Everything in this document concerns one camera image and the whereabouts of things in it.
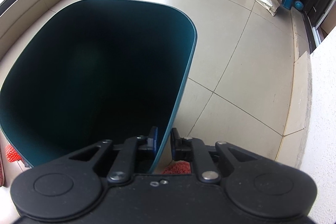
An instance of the tiled floor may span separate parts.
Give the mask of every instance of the tiled floor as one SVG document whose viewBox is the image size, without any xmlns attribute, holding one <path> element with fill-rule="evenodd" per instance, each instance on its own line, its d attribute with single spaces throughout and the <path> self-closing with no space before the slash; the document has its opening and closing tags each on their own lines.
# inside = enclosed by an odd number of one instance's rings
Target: tiled floor
<svg viewBox="0 0 336 224">
<path fill-rule="evenodd" d="M 54 12 L 75 1 L 62 0 L 49 7 L 26 31 L 0 62 L 1 83 L 36 31 Z M 272 17 L 254 0 L 146 1 L 182 10 L 197 28 L 196 51 L 175 120 L 180 134 L 199 137 L 206 144 L 225 140 L 275 159 L 292 90 L 290 12 L 280 8 Z M 5 140 L 0 141 L 3 149 Z M 22 172 L 18 164 L 15 167 Z"/>
</svg>

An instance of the white wall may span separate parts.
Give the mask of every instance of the white wall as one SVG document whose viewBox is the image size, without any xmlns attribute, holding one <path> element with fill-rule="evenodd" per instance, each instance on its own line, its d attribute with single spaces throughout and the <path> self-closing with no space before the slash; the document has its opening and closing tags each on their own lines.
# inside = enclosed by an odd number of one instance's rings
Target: white wall
<svg viewBox="0 0 336 224">
<path fill-rule="evenodd" d="M 316 182 L 310 217 L 336 222 L 336 28 L 311 54 L 312 109 L 301 170 Z"/>
</svg>

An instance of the silver bolt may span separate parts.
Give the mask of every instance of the silver bolt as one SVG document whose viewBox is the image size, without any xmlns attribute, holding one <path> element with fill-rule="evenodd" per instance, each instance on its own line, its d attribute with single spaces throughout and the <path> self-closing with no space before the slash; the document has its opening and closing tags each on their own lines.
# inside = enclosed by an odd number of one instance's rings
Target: silver bolt
<svg viewBox="0 0 336 224">
<path fill-rule="evenodd" d="M 112 172 L 112 174 L 110 175 L 110 179 L 112 180 L 122 180 L 124 179 L 126 176 L 126 174 L 124 172 L 121 171 L 117 171 L 117 172 Z"/>
<path fill-rule="evenodd" d="M 205 171 L 202 173 L 202 178 L 206 180 L 213 180 L 219 177 L 218 173 L 215 171 Z"/>
<path fill-rule="evenodd" d="M 149 185 L 153 187 L 158 187 L 160 184 L 157 181 L 151 181 Z"/>
<path fill-rule="evenodd" d="M 169 181 L 168 181 L 168 180 L 166 180 L 166 179 L 162 179 L 162 180 L 160 180 L 160 183 L 161 183 L 161 184 L 168 184 L 168 183 L 169 183 Z"/>
</svg>

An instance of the dark teal trash bin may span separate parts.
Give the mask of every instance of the dark teal trash bin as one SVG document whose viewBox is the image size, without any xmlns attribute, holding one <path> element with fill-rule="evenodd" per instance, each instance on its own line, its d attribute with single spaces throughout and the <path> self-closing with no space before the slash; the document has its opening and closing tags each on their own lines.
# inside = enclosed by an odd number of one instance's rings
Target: dark teal trash bin
<svg viewBox="0 0 336 224">
<path fill-rule="evenodd" d="M 33 37 L 0 92 L 1 129 L 36 166 L 102 139 L 158 127 L 169 136 L 196 29 L 181 11 L 136 0 L 82 0 Z"/>
</svg>

